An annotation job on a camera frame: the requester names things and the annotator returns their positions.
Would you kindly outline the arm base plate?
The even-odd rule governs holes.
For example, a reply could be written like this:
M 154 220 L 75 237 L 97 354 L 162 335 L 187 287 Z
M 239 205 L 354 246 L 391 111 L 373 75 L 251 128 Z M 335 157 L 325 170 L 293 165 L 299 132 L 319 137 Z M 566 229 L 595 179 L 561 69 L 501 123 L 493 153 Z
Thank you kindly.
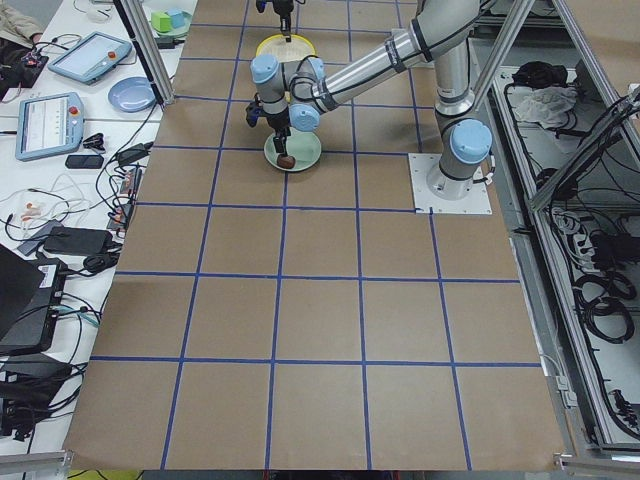
M 409 172 L 414 209 L 424 214 L 491 215 L 482 167 L 471 179 L 452 180 L 440 171 L 441 155 L 410 153 Z

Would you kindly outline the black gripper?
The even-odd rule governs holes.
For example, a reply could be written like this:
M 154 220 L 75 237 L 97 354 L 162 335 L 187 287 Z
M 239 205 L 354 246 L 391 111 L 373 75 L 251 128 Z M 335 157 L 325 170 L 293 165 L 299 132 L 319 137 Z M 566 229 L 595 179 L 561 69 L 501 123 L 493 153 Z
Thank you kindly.
M 276 153 L 287 154 L 291 126 L 288 107 L 278 113 L 268 113 L 263 102 L 254 99 L 245 108 L 245 120 L 249 127 L 255 128 L 260 118 L 264 118 L 274 130 L 273 145 Z
M 259 13 L 263 13 L 268 5 L 273 7 L 274 12 L 280 17 L 280 32 L 286 42 L 292 40 L 291 35 L 291 14 L 294 10 L 294 0 L 256 0 L 255 6 Z

